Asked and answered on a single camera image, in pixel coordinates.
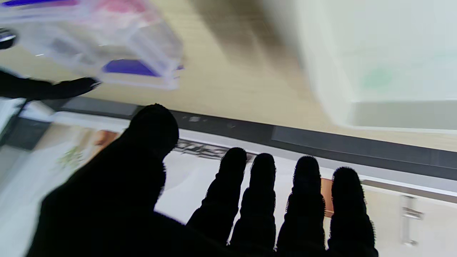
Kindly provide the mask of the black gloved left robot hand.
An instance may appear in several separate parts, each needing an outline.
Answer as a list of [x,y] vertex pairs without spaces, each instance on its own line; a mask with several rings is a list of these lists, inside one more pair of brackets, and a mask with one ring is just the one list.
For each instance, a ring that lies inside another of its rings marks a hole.
[[48,193],[27,257],[377,257],[375,232],[358,174],[333,173],[333,216],[325,247],[318,161],[296,164],[284,223],[276,232],[272,155],[247,165],[243,148],[231,148],[201,206],[184,225],[155,211],[165,186],[165,157],[179,129],[172,113],[149,105],[125,132]]

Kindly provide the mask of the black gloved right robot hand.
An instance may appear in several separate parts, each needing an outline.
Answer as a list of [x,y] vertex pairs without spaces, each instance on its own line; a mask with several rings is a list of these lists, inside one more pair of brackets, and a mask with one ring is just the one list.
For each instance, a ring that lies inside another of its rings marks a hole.
[[91,77],[52,83],[47,80],[21,78],[9,72],[0,72],[0,96],[28,100],[59,100],[86,94],[102,82]]

